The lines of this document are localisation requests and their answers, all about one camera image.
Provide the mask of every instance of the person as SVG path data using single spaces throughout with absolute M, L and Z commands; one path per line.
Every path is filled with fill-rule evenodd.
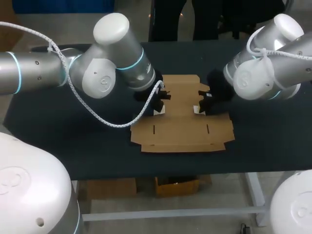
M 154 0 L 149 41 L 176 41 L 181 11 L 187 0 Z M 218 39 L 222 0 L 192 0 L 195 14 L 193 40 Z

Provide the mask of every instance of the brown box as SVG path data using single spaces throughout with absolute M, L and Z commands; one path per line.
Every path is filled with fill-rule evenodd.
M 185 182 L 169 182 L 163 183 L 159 178 L 155 177 L 155 188 L 158 197 L 186 196 L 197 193 L 199 187 L 199 179 L 194 176 L 193 179 Z
M 1 0 L 0 21 L 20 24 L 12 6 L 12 0 Z M 10 51 L 21 39 L 21 30 L 0 26 L 0 52 Z
M 142 152 L 209 152 L 225 150 L 224 143 L 234 140 L 229 114 L 205 116 L 194 113 L 208 91 L 196 75 L 164 75 L 171 100 L 164 100 L 165 114 L 144 117 L 131 126 L 131 141 L 141 145 Z
M 88 180 L 87 198 L 101 200 L 113 197 L 132 197 L 137 194 L 135 178 Z

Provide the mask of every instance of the black table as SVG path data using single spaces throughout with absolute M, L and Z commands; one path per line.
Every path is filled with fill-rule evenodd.
M 154 42 L 143 47 L 163 74 L 205 77 L 243 48 L 241 41 Z M 85 51 L 89 45 L 67 45 Z M 84 99 L 103 118 L 125 123 L 143 103 L 117 81 L 107 98 Z M 145 154 L 130 142 L 130 129 L 111 129 L 91 116 L 68 86 L 15 95 L 4 125 L 19 139 L 55 155 L 72 180 L 139 176 L 292 171 L 312 168 L 312 86 L 305 83 L 287 101 L 246 101 L 225 106 L 235 141 L 226 151 Z

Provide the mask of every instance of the concrete floor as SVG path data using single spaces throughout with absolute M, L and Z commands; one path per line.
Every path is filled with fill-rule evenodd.
M 119 0 L 117 11 L 125 14 L 139 41 L 148 40 L 150 0 Z M 305 31 L 312 30 L 311 11 L 297 9 L 291 15 L 300 22 Z M 191 40 L 194 13 L 190 1 L 183 9 L 179 24 L 179 40 Z M 21 24 L 42 32 L 57 44 L 92 43 L 93 26 L 103 14 L 19 15 Z M 231 39 L 229 35 L 221 39 Z M 34 46 L 46 45 L 32 35 L 25 34 L 14 51 L 29 51 Z M 0 123 L 3 122 L 11 97 L 0 97 Z M 7 130 L 0 125 L 0 131 Z M 281 173 L 259 173 L 265 194 L 269 194 Z M 151 193 L 141 192 L 136 198 L 94 200 L 91 212 L 144 211 L 183 208 L 241 207 L 250 205 L 246 182 L 241 174 L 212 175 L 213 185 L 188 197 L 155 198 Z M 138 220 L 93 222 L 88 225 L 89 234 L 237 234 L 241 223 L 252 227 L 254 234 L 273 234 L 270 226 L 258 228 L 253 215 L 179 217 Z

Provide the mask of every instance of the cardboard flap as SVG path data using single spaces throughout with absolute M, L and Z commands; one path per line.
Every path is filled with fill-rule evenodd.
M 131 126 L 131 141 L 141 144 L 143 152 L 209 152 L 225 150 L 224 143 L 234 140 L 229 114 L 196 115 L 194 105 L 202 96 L 198 91 L 209 87 L 196 75 L 165 75 L 166 91 L 163 115 L 144 117 Z

